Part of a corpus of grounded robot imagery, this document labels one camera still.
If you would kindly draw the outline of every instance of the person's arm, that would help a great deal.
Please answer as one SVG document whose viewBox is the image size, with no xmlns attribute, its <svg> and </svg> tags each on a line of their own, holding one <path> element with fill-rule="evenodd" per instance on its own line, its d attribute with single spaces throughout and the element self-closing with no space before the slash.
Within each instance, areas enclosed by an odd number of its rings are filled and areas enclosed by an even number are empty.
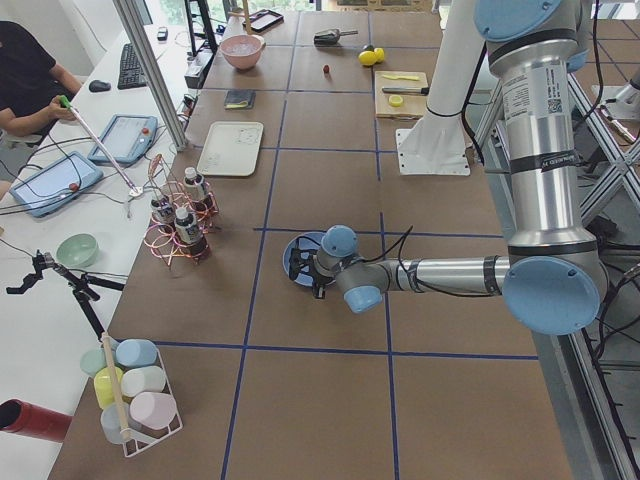
<svg viewBox="0 0 640 480">
<path fill-rule="evenodd" d="M 69 72 L 69 70 L 57 62 L 51 70 L 49 70 L 49 74 L 74 95 L 78 93 L 78 90 L 80 90 L 80 87 L 82 86 L 82 84 L 71 74 L 71 72 Z"/>
<path fill-rule="evenodd" d="M 54 120 L 74 120 L 73 113 L 60 105 L 60 99 L 55 97 L 46 107 L 36 113 L 24 117 L 16 117 L 13 110 L 0 110 L 0 128 L 16 137 L 24 137 L 46 127 Z"/>
<path fill-rule="evenodd" d="M 4 194 L 9 191 L 11 188 L 11 184 L 9 182 L 5 182 L 4 180 L 0 180 L 0 200 L 4 197 Z"/>
</svg>

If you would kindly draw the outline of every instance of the dark bottle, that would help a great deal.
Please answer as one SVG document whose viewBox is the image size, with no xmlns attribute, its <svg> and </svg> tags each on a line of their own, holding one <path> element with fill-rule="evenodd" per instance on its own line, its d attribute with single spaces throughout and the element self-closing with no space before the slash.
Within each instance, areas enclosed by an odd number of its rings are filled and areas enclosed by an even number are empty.
<svg viewBox="0 0 640 480">
<path fill-rule="evenodd" d="M 164 232 L 172 232 L 175 227 L 176 212 L 169 197 L 159 190 L 154 190 L 153 195 L 154 198 L 151 199 L 151 215 L 156 222 L 162 224 L 161 228 Z"/>
<path fill-rule="evenodd" d="M 209 195 L 209 189 L 204 177 L 195 168 L 187 167 L 185 169 L 184 186 L 189 196 L 193 199 L 197 211 L 204 212 L 213 208 L 213 198 Z"/>
<path fill-rule="evenodd" d="M 207 239 L 202 234 L 196 216 L 185 207 L 176 209 L 176 232 L 180 241 L 189 250 L 189 255 L 196 260 L 209 256 L 211 249 Z"/>
</svg>

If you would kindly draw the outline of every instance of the keyboard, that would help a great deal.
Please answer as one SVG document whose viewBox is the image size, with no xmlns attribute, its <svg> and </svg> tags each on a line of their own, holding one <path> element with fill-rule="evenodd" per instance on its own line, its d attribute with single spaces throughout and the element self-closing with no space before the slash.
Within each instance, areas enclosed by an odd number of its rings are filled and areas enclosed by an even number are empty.
<svg viewBox="0 0 640 480">
<path fill-rule="evenodd" d="M 144 87 L 147 81 L 142 71 L 142 65 L 133 45 L 126 43 L 122 47 L 122 55 L 120 56 L 120 75 L 118 76 L 118 89 L 125 90 L 127 88 Z"/>
</svg>

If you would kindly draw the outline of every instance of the label on robot arm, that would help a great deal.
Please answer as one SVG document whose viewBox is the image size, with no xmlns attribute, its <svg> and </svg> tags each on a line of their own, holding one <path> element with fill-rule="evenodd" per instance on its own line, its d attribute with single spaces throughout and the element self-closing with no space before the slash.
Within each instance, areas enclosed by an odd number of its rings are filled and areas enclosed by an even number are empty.
<svg viewBox="0 0 640 480">
<path fill-rule="evenodd" d="M 563 65 L 549 65 L 531 70 L 533 114 L 536 118 L 570 114 L 567 70 Z"/>
<path fill-rule="evenodd" d="M 568 115 L 570 107 L 566 77 L 567 72 L 562 65 L 548 65 L 507 81 L 503 87 L 507 125 L 521 115 L 533 115 L 537 119 Z"/>
<path fill-rule="evenodd" d="M 531 112 L 531 97 L 529 96 L 529 79 L 523 73 L 507 81 L 503 86 L 504 118 L 507 125 L 517 120 L 521 115 Z"/>
</svg>

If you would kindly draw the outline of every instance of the yellow cup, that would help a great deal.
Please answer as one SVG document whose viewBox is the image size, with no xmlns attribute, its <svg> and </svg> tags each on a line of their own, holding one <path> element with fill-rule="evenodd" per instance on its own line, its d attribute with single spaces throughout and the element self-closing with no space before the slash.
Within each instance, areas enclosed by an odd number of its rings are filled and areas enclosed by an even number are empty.
<svg viewBox="0 0 640 480">
<path fill-rule="evenodd" d="M 118 377 L 118 383 L 122 381 L 122 375 L 122 369 L 116 367 L 116 376 Z M 103 368 L 98 373 L 96 373 L 96 376 L 93 377 L 93 388 L 96 391 L 98 405 L 102 410 L 115 402 L 113 391 L 111 390 L 111 378 L 109 378 L 108 368 Z"/>
</svg>

